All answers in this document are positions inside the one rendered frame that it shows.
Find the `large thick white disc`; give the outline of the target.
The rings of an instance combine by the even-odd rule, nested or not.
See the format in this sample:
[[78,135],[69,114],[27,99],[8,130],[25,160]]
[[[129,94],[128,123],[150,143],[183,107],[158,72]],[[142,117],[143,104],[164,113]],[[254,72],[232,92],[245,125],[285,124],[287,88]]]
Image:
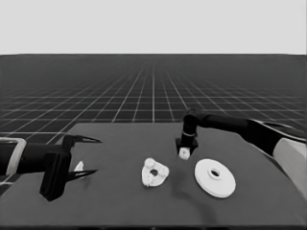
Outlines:
[[236,189],[233,173],[214,159],[200,160],[195,166],[194,176],[204,191],[217,198],[227,198]]

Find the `white round carrier with pins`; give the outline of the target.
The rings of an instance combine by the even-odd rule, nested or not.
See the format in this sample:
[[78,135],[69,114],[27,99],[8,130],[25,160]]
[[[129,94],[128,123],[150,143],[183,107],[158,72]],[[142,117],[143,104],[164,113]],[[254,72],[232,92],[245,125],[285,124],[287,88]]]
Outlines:
[[141,175],[142,175],[142,178],[147,176],[147,175],[152,175],[153,176],[153,185],[152,187],[157,187],[157,186],[160,186],[166,178],[164,177],[161,177],[159,174],[158,174],[158,168],[159,167],[162,167],[164,166],[163,164],[155,161],[155,165],[152,169],[148,169],[146,168],[145,166],[143,166],[142,168],[142,172],[141,172]]

